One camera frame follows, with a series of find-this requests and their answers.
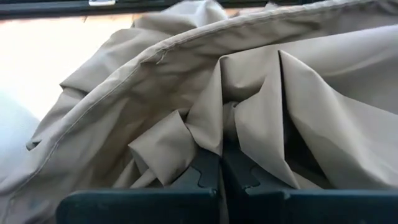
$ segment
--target tan cloth cover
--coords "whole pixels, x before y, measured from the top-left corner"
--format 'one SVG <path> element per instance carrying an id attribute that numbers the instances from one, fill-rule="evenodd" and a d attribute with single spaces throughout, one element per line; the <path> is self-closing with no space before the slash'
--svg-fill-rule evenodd
<path id="1" fill-rule="evenodd" d="M 75 190 L 167 186 L 198 146 L 221 155 L 223 132 L 280 180 L 318 188 L 285 161 L 282 89 L 333 187 L 397 188 L 397 71 L 398 1 L 146 14 L 61 83 L 27 159 L 0 170 L 0 223 L 52 222 Z"/>

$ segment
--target dark plastic piece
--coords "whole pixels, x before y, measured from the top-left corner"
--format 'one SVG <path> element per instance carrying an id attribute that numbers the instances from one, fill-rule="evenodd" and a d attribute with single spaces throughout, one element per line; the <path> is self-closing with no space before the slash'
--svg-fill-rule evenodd
<path id="1" fill-rule="evenodd" d="M 294 190 L 248 160 L 237 144 L 225 144 L 230 223 L 398 223 L 398 191 Z"/>
<path id="2" fill-rule="evenodd" d="M 203 224 L 220 219 L 220 157 L 200 149 L 191 166 L 164 189 L 90 190 L 69 195 L 58 224 Z"/>

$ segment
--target folded fabric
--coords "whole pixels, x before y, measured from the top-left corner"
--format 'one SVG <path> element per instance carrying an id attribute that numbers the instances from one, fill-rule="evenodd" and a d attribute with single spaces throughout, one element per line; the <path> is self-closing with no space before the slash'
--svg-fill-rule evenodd
<path id="1" fill-rule="evenodd" d="M 0 182 L 0 221 L 51 222 L 75 190 L 168 186 L 198 147 L 222 156 L 224 134 L 297 189 L 396 189 L 397 39 L 395 0 L 145 15 L 61 83 Z M 295 128 L 324 175 L 294 168 Z"/>

